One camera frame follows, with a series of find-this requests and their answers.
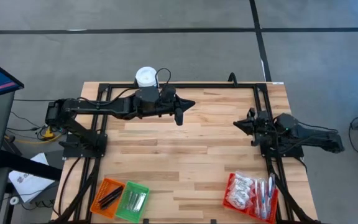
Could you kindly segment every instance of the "wooden table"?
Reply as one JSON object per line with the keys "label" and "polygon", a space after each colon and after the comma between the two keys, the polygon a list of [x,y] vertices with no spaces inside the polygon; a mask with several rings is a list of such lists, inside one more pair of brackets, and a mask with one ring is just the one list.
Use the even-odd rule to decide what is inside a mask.
{"label": "wooden table", "polygon": [[[85,82],[81,96],[95,100],[98,86],[99,82]],[[285,86],[273,83],[267,86],[273,115],[290,113]],[[114,89],[112,97],[122,90]],[[255,220],[222,206],[230,172],[242,170],[254,177],[267,176],[259,147],[250,146],[252,136],[232,125],[233,121],[245,119],[248,109],[255,107],[252,90],[178,88],[177,94],[196,101],[196,105],[185,112],[183,126],[177,126],[168,115],[131,121],[109,116],[108,146],[101,160],[98,184],[109,177],[148,186],[150,196],[143,218],[149,218],[150,223],[210,223],[210,219],[217,219],[218,223],[254,223]],[[76,120],[90,128],[92,116],[78,115]],[[58,192],[74,161],[65,162]],[[62,209],[78,192],[83,161],[77,163],[69,176]],[[283,162],[291,194],[311,218],[317,219],[305,168],[293,158],[283,158]],[[85,218],[88,194],[89,191],[84,196],[81,219]],[[280,201],[285,219],[282,198]],[[110,222],[125,221],[92,216],[92,223]]]}

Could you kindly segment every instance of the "yellow cable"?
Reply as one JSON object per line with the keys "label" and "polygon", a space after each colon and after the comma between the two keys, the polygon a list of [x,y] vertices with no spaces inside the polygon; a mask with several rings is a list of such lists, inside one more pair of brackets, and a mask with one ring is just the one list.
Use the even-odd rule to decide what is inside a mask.
{"label": "yellow cable", "polygon": [[14,142],[19,142],[19,143],[23,143],[23,144],[45,144],[45,143],[49,143],[52,142],[58,138],[60,138],[60,136],[62,136],[62,134],[59,134],[58,136],[54,137],[53,139],[49,139],[48,141],[42,141],[42,142],[33,142],[33,141],[26,141],[26,140],[15,140]]}

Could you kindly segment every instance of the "red plastic tray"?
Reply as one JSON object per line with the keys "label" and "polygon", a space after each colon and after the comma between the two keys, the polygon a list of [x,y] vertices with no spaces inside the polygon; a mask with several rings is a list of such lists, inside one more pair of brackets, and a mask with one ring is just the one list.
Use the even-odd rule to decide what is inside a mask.
{"label": "red plastic tray", "polygon": [[276,219],[276,209],[277,209],[277,202],[278,202],[278,190],[275,189],[274,192],[273,192],[273,198],[272,198],[272,208],[271,208],[271,211],[270,211],[270,215],[267,217],[267,219],[261,219],[259,218],[256,214],[255,214],[255,203],[256,203],[256,197],[252,197],[251,198],[251,202],[252,202],[252,206],[249,206],[247,207],[246,209],[244,210],[239,210],[239,209],[236,209],[234,208],[227,200],[226,200],[226,195],[227,193],[229,192],[229,186],[231,184],[231,179],[232,177],[234,176],[233,173],[230,173],[229,175],[229,180],[227,181],[227,185],[226,185],[226,190],[224,192],[224,197],[223,197],[223,206],[226,207],[226,208],[230,208],[230,209],[233,209],[237,212],[241,212],[245,215],[248,215],[254,219],[257,219],[259,221],[262,221],[262,222],[266,222],[266,223],[270,223],[270,224],[274,224],[275,223],[275,219]]}

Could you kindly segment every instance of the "white paper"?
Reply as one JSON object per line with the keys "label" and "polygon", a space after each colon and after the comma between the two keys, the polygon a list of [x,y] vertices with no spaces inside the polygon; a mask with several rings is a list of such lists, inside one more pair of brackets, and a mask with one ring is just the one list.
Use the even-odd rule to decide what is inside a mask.
{"label": "white paper", "polygon": [[[47,158],[44,153],[40,153],[33,158],[32,161],[40,162],[45,165],[49,165],[47,162]],[[32,174],[25,174],[23,172],[12,171],[9,173],[9,180],[11,180],[13,186],[15,186],[19,195],[23,202],[31,201],[35,198],[39,193],[41,193],[43,189],[47,188],[54,180],[49,180],[41,177],[36,177]]]}

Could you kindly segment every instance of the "green plastic container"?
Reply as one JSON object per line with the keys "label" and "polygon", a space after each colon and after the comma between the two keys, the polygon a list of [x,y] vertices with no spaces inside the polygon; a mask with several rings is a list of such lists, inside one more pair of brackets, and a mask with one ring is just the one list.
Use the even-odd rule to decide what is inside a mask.
{"label": "green plastic container", "polygon": [[[141,194],[141,193],[146,194],[146,197],[144,198],[143,201],[142,208],[140,208],[139,212],[133,212],[132,210],[127,210],[127,205],[128,203],[130,203],[129,197],[131,192],[133,192],[131,200],[133,200],[135,194]],[[139,220],[144,211],[144,207],[146,206],[147,198],[149,197],[149,192],[150,190],[148,187],[128,181],[125,186],[124,193],[121,197],[121,201],[118,205],[116,216],[128,220],[132,223],[139,223]]]}

